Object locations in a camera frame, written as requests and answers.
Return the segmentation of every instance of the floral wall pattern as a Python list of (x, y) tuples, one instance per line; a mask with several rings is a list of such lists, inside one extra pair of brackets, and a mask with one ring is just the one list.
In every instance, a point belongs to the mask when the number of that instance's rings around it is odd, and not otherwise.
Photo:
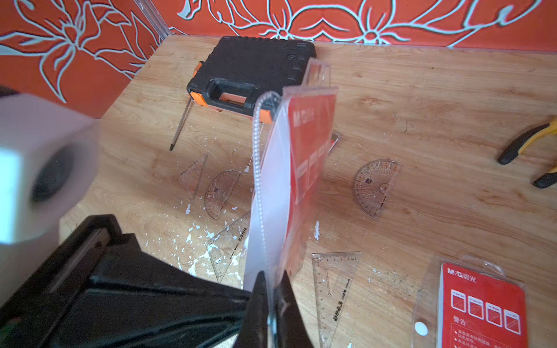
[[(152, 0), (173, 33), (557, 51), (554, 0)], [(134, 0), (0, 2), (0, 84), (100, 118), (161, 37)]]
[(133, 0), (0, 3), (0, 84), (100, 118), (159, 46)]
[(557, 51), (554, 0), (153, 0), (173, 32)]

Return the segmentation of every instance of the screwdriver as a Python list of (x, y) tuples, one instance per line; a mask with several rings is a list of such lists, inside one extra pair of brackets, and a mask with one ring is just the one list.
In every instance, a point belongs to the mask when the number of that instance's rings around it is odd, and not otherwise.
[(176, 133), (174, 134), (174, 139), (172, 139), (172, 143), (170, 143), (170, 151), (172, 151), (172, 149), (174, 149), (174, 146), (176, 145), (176, 141), (178, 140), (178, 136), (180, 135), (180, 132), (182, 131), (182, 127), (184, 126), (184, 122), (185, 119), (187, 118), (188, 115), (188, 109), (189, 109), (189, 105), (192, 103), (192, 99), (188, 99), (188, 103), (185, 105), (185, 109), (184, 109), (184, 113), (182, 114), (182, 119), (180, 120), (180, 123), (178, 123), (178, 129), (176, 129)]

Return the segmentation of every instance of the wood grain surface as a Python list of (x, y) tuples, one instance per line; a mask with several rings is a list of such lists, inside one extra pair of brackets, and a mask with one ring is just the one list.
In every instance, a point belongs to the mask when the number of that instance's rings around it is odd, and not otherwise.
[[(143, 251), (215, 280), (203, 243), (250, 209), (251, 120), (194, 105), (174, 151), (168, 147), (186, 84), (217, 42), (168, 37), (116, 100), (100, 121), (99, 173), (62, 220), (63, 236), (87, 215), (112, 213)], [(557, 56), (316, 48), (340, 87), (334, 129), (341, 140), (328, 156), (316, 200), (319, 240), (308, 240), (294, 280), (315, 346), (310, 253), (341, 251), (361, 251), (362, 259), (333, 347), (410, 346), (412, 311), (430, 262), (465, 254), (496, 263), (525, 284), (530, 346), (556, 346), (557, 186), (540, 190), (530, 182), (555, 165), (557, 141), (541, 139), (506, 166), (496, 158), (516, 136), (557, 114)], [(204, 153), (202, 180), (186, 214), (177, 178)], [(358, 207), (351, 190), (359, 168), (376, 159), (403, 165), (379, 220)], [(200, 197), (227, 169), (242, 175), (226, 213), (213, 220)], [(238, 286), (235, 272), (231, 267), (225, 278)]]

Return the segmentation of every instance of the transparent triangle ruler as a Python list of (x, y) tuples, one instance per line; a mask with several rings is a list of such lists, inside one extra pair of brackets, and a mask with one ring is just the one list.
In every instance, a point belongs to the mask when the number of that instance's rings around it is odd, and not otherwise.
[(197, 188), (199, 187), (199, 180), (201, 179), (201, 172), (207, 160), (207, 154), (195, 161), (188, 169), (180, 174), (178, 182), (182, 185), (186, 192), (186, 200), (188, 204), (193, 202), (196, 196)]
[(333, 343), (361, 252), (312, 254), (319, 346)]
[[(230, 265), (239, 266), (242, 261), (238, 258), (250, 231), (250, 216), (251, 212), (247, 212), (207, 241), (207, 251), (219, 283), (227, 276), (228, 270), (232, 270)], [(234, 275), (243, 278), (243, 270), (234, 268)]]

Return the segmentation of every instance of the plastic packaging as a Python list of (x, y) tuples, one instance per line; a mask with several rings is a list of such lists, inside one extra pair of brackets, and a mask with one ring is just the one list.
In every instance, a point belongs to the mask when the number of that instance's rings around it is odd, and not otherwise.
[(255, 189), (244, 288), (251, 290), (257, 273), (265, 270), (270, 308), (273, 308), (272, 289), (279, 283), (284, 269), (292, 276), (303, 259), (304, 239), (310, 229), (302, 226), (308, 223), (312, 196), (331, 143), (338, 89), (324, 87), (330, 79), (327, 64), (311, 59), (308, 71), (311, 72), (304, 81), (318, 87), (302, 85), (283, 89), (263, 156), (257, 150), (259, 110), (269, 99), (278, 102), (278, 94), (263, 94), (254, 109)]
[(491, 262), (435, 258), (418, 292), (412, 348), (528, 347), (523, 284)]

